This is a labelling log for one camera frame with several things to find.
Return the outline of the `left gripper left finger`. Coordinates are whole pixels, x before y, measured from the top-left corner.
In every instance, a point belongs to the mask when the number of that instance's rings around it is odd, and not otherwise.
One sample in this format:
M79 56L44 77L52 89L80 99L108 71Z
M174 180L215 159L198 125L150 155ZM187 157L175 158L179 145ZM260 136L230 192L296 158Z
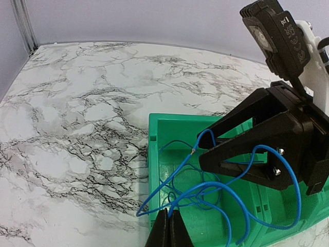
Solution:
M149 234L145 247L166 247L169 244L168 210L160 210Z

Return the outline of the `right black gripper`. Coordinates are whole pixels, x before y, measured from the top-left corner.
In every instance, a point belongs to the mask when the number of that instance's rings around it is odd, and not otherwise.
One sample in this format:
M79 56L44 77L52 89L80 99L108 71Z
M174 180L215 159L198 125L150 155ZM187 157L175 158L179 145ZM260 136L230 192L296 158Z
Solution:
M319 193L328 178L328 117L308 98L282 81L255 90L224 117L205 116L199 157L203 171L241 176L276 190L293 180L267 146L283 149L284 158L308 196Z

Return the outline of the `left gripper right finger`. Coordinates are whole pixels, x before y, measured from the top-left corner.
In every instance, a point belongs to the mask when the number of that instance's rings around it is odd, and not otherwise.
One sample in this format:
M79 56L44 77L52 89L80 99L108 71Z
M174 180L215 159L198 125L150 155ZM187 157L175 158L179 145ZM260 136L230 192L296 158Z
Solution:
M171 246L190 246L194 247L183 222L180 211L174 210L171 216Z

